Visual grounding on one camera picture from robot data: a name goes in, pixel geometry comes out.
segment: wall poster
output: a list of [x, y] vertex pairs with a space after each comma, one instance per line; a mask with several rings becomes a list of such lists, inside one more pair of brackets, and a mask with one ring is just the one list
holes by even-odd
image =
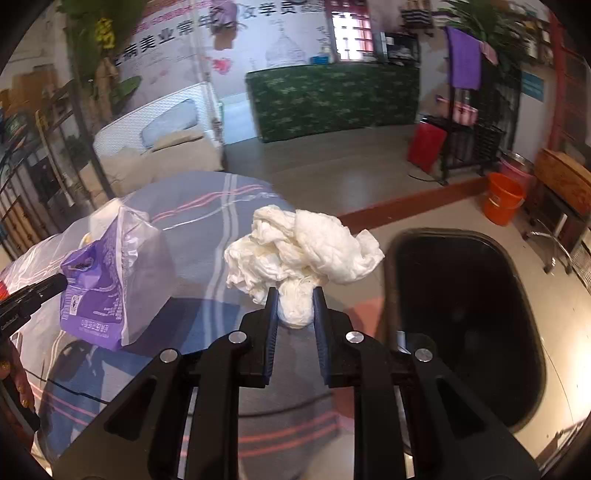
[[243, 1], [237, 28], [218, 35], [209, 12], [219, 0], [168, 1], [145, 17], [116, 62], [122, 79], [142, 77], [127, 110], [202, 81], [201, 65], [224, 98], [246, 91], [248, 72], [306, 64], [330, 45], [324, 0]]

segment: pillow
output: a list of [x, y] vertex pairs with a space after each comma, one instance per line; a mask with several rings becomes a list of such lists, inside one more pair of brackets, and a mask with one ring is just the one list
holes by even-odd
[[193, 142], [195, 140], [199, 140], [200, 138], [203, 138], [203, 130], [201, 130], [201, 127], [197, 125], [196, 127], [192, 127], [190, 130], [182, 130], [180, 132], [174, 132], [160, 137], [154, 143], [152, 151], [156, 152], [158, 150], [162, 150], [163, 148], [180, 145], [181, 143]]
[[[141, 161], [141, 152], [129, 147], [123, 147], [115, 155], [110, 157], [101, 157], [100, 164], [105, 171], [107, 180], [111, 184], [115, 195], [121, 197], [129, 193], [125, 191], [124, 183], [128, 179], [131, 171], [134, 170], [136, 165], [141, 163]], [[80, 177], [93, 198], [96, 198], [103, 193], [103, 187], [100, 185], [95, 169], [91, 163], [80, 170]]]
[[215, 171], [222, 169], [222, 152], [208, 137], [195, 142], [185, 142], [157, 152], [142, 155], [150, 169], [152, 181], [159, 181], [185, 171]]
[[152, 148], [159, 138], [194, 127], [198, 121], [195, 101], [190, 98], [184, 100], [158, 115], [142, 130], [142, 145], [145, 148]]

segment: blue sign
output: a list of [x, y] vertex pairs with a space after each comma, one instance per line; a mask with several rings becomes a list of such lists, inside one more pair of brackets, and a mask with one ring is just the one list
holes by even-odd
[[544, 81], [531, 73], [523, 72], [521, 74], [521, 92], [543, 102]]

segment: window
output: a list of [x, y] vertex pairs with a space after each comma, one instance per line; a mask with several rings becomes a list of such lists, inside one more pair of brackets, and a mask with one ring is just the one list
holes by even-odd
[[363, 53], [374, 51], [367, 15], [333, 12], [332, 20], [341, 60], [362, 60]]
[[367, 6], [363, 1], [327, 0], [332, 12], [336, 49], [341, 60], [363, 60], [374, 52]]

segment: purple towel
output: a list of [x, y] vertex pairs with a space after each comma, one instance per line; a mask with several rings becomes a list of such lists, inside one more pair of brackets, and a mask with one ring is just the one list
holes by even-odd
[[447, 28], [452, 57], [451, 83], [455, 88], [480, 88], [480, 40], [456, 28]]

